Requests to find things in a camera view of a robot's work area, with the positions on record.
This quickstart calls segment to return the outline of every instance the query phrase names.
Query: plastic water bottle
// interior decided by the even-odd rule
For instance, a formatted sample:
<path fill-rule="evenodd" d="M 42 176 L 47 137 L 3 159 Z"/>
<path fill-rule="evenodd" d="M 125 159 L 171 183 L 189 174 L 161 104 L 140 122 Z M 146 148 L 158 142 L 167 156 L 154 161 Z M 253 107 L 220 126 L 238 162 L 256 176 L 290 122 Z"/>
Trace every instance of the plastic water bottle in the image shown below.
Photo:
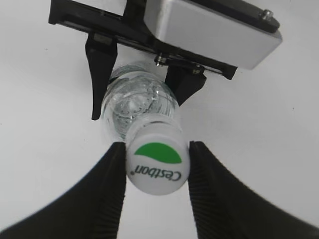
<path fill-rule="evenodd" d="M 105 132 L 126 143 L 126 172 L 140 190 L 165 195 L 179 189 L 190 171 L 178 103 L 169 87 L 143 66 L 120 67 L 102 104 Z"/>

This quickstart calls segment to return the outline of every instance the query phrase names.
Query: green logo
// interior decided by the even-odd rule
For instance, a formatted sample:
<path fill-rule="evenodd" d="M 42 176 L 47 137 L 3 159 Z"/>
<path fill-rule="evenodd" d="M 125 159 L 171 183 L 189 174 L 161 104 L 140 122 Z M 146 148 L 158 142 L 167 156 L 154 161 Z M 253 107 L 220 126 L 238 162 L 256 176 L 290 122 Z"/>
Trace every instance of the green logo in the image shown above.
<path fill-rule="evenodd" d="M 135 155 L 142 155 L 162 163 L 181 163 L 179 154 L 171 147 L 162 143 L 148 143 L 140 147 Z"/>

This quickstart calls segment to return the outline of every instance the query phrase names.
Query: white bottle cap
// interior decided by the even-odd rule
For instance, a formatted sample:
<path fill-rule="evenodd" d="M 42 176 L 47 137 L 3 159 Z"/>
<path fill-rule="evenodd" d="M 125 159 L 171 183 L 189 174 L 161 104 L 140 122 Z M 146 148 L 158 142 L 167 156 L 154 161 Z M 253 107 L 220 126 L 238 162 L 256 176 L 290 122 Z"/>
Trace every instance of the white bottle cap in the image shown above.
<path fill-rule="evenodd" d="M 139 128 L 127 145 L 126 160 L 130 181 L 148 194 L 173 193 L 189 176 L 188 146 L 181 131 L 168 123 L 153 122 Z"/>

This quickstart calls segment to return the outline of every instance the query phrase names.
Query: screw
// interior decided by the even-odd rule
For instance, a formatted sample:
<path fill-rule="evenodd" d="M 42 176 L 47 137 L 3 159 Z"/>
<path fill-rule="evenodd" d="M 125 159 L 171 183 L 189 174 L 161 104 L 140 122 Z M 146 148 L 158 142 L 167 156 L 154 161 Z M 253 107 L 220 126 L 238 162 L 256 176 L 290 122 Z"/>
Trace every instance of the screw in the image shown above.
<path fill-rule="evenodd" d="M 155 63 L 157 66 L 165 64 L 166 61 L 167 61 L 167 58 L 163 57 L 161 53 L 155 58 Z"/>
<path fill-rule="evenodd" d="M 265 21 L 269 21 L 273 16 L 274 16 L 274 13 L 267 9 L 260 14 L 261 19 Z"/>
<path fill-rule="evenodd" d="M 194 75 L 199 75 L 200 74 L 200 72 L 201 72 L 201 65 L 196 65 L 196 68 L 197 69 L 193 69 L 193 71 L 192 71 L 192 73 L 194 74 Z"/>

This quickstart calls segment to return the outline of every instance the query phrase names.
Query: white background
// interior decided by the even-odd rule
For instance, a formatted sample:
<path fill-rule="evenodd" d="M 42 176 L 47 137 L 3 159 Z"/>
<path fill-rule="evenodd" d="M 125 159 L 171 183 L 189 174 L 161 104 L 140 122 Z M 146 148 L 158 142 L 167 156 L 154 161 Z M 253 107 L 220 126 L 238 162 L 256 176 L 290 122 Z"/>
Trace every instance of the white background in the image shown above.
<path fill-rule="evenodd" d="M 81 2 L 117 14 L 125 5 Z M 183 129 L 251 189 L 319 226 L 319 1 L 249 2 L 275 13 L 284 43 L 232 81 L 207 72 L 181 107 Z M 49 7 L 0 1 L 0 230 L 67 191 L 111 144 L 90 120 L 86 34 L 49 25 Z M 117 65 L 136 60 L 153 57 L 119 47 Z M 128 182 L 119 238 L 138 237 L 196 238 L 187 185 L 153 197 Z"/>

